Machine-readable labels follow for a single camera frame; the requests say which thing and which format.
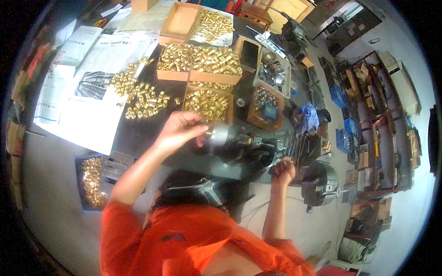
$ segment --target wooden stool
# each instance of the wooden stool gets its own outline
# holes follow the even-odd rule
[[[264,22],[266,26],[270,26],[273,21],[270,17],[268,11],[265,9],[259,8],[255,5],[249,4],[247,2],[242,2],[240,7],[238,8],[236,15],[239,18],[242,18],[244,15],[247,15],[250,18],[256,19],[259,22]]]

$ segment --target wire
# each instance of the wire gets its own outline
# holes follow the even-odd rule
[[[300,198],[297,198],[297,197],[289,197],[289,196],[286,196],[286,197],[304,202],[303,199],[300,199]],[[253,217],[255,216],[255,214],[256,214],[259,210],[261,210],[262,207],[264,207],[264,206],[266,206],[267,204],[269,204],[269,202],[270,202],[270,201],[267,201],[266,203],[261,204],[260,206],[258,206],[258,207],[256,207],[256,208],[252,209],[252,211],[251,211],[250,213],[248,213],[247,215],[245,215],[245,216],[242,217],[242,219],[243,219],[243,218],[245,218],[246,216],[251,215],[251,217],[250,217],[250,219],[249,219],[249,221],[247,222],[247,225],[246,225],[246,228],[247,228],[247,229],[248,229],[248,226],[249,226],[251,220],[252,220]]]
[[[338,199],[339,198],[337,197],[336,198],[336,210],[339,213],[339,230],[338,230],[338,236],[336,237],[336,246],[335,246],[336,253],[339,252],[339,249],[336,249],[336,248],[338,247],[339,237],[341,236],[340,234],[341,234],[341,224],[342,224],[342,214],[341,214],[341,211],[339,211],[339,208],[338,208]]]

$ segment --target hand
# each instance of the hand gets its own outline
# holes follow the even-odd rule
[[[287,188],[296,176],[296,169],[290,157],[284,157],[273,169],[272,188]]]
[[[204,117],[198,113],[174,111],[164,125],[154,146],[168,156],[192,138],[196,138],[197,146],[202,147],[206,139],[204,133],[208,129]]]

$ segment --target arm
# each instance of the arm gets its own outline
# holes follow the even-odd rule
[[[269,243],[274,239],[283,239],[286,236],[284,221],[286,219],[286,192],[287,187],[296,175],[295,166],[289,157],[284,157],[274,169],[270,202],[264,221],[262,238]]]
[[[168,156],[192,138],[197,138],[199,147],[203,145],[204,136],[201,135],[209,127],[200,124],[202,122],[204,118],[196,112],[173,112],[152,147],[115,184],[110,198],[123,204],[134,204],[147,181]]]

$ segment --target gloved hand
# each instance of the gloved hand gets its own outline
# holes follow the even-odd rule
[[[202,147],[209,129],[202,115],[194,111],[174,111],[156,139],[154,146],[167,156],[175,153],[190,139],[196,138],[198,147]]]

